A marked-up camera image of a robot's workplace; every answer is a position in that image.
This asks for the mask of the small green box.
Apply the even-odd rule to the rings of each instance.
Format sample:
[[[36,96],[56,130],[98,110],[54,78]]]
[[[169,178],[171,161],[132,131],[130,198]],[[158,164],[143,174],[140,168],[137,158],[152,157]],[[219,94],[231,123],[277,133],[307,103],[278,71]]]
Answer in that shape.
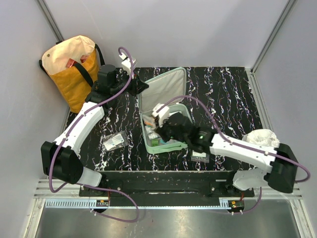
[[[151,140],[151,146],[153,146],[153,147],[159,146],[159,141],[160,141],[160,139],[153,139],[153,140]]]

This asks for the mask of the white pill bottle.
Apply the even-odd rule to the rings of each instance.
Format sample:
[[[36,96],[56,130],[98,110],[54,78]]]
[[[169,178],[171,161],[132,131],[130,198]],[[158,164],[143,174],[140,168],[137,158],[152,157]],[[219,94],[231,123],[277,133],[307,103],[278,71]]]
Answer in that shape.
[[[146,130],[147,134],[155,133],[155,130],[150,126],[145,126],[145,130]]]

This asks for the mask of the brown bottle orange cap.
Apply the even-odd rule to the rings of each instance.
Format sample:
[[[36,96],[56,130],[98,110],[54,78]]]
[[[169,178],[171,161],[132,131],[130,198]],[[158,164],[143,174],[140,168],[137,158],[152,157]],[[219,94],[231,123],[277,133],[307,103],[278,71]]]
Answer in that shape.
[[[148,126],[155,126],[156,125],[155,120],[152,117],[143,118],[143,121],[144,121],[144,124],[148,125]]]

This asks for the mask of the mint green medicine case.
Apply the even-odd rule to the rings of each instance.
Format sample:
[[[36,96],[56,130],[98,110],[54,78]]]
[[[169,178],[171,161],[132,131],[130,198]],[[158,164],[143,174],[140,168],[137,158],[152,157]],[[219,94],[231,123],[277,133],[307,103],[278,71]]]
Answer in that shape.
[[[157,104],[165,104],[170,99],[186,94],[187,71],[183,67],[178,67],[163,74],[160,74],[145,83],[149,84],[149,88],[138,96],[138,106],[140,109],[140,117],[151,116],[153,108]],[[141,123],[142,135],[145,142],[146,151],[150,154],[159,154],[165,152],[179,151],[187,148],[185,143],[169,140],[167,144],[159,146],[151,146],[151,140],[145,130],[144,123]]]

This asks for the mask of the clear bag white leaflets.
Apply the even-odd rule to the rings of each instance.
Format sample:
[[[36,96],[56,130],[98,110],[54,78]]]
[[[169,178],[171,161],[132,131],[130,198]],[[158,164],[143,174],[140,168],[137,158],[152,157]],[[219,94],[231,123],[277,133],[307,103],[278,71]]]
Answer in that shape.
[[[102,148],[105,151],[112,151],[123,148],[128,145],[127,134],[125,131],[117,132],[115,134],[106,135],[102,138]]]

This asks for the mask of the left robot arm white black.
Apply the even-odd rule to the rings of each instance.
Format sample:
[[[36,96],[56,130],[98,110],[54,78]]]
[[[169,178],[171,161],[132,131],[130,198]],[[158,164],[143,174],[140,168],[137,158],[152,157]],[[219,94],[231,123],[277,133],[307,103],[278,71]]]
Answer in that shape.
[[[116,68],[109,64],[100,67],[96,81],[92,81],[82,66],[76,64],[75,67],[90,84],[91,92],[69,127],[54,142],[46,141],[42,144],[43,171],[51,179],[88,185],[92,193],[102,196],[106,193],[107,183],[102,181],[103,176],[99,172],[83,166],[78,157],[81,146],[93,127],[113,106],[117,96],[125,92],[137,96],[148,89],[149,85],[136,74],[132,78],[125,74],[121,81],[117,81]]]

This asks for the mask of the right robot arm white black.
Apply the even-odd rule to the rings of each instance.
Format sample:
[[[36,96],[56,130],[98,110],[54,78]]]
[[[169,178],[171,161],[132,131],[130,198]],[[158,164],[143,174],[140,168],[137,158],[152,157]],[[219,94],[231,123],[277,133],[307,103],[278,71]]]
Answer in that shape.
[[[220,155],[254,166],[249,171],[235,171],[225,190],[230,196],[237,196],[244,190],[262,186],[292,193],[297,173],[296,157],[290,147],[256,145],[220,134],[210,128],[194,125],[181,113],[153,113],[156,133],[168,142],[173,139],[185,143],[198,153]]]

